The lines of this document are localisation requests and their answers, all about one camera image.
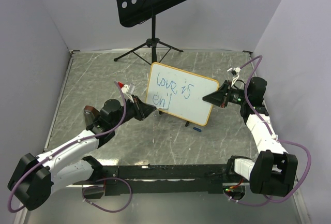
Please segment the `blue marker cap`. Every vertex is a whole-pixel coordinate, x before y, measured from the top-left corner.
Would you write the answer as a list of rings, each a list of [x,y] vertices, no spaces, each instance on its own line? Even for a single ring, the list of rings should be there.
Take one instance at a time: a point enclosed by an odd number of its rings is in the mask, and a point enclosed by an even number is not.
[[[198,132],[202,132],[202,130],[200,128],[197,128],[197,127],[193,127],[193,130],[198,131]]]

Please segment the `orange framed whiteboard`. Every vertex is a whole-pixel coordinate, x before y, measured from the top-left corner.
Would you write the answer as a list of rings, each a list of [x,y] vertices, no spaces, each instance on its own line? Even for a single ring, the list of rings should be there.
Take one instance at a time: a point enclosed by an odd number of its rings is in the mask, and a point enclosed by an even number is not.
[[[219,82],[169,65],[153,63],[149,72],[146,103],[191,123],[205,126],[212,104],[202,98],[219,88]]]

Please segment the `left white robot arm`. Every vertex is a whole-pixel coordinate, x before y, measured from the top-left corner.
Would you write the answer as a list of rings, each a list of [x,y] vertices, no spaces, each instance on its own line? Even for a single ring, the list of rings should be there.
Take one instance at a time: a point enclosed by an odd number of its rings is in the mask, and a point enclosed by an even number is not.
[[[11,206],[14,197],[31,211],[68,185],[80,181],[99,182],[102,165],[87,153],[109,142],[121,124],[133,118],[142,121],[155,110],[155,106],[142,102],[137,96],[124,103],[109,99],[101,110],[86,106],[83,110],[86,128],[75,138],[38,156],[28,153],[21,157],[8,183],[8,210],[15,212]]]

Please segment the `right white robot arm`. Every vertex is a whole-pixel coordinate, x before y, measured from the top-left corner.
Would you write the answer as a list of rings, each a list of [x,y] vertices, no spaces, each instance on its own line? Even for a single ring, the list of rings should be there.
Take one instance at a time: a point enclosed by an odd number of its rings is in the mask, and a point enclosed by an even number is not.
[[[277,141],[263,104],[267,82],[260,77],[250,79],[248,87],[236,88],[226,80],[219,89],[204,96],[205,102],[225,108],[229,103],[240,106],[240,115],[255,141],[258,157],[231,156],[225,174],[232,182],[249,181],[253,193],[285,197],[294,186],[298,160]]]

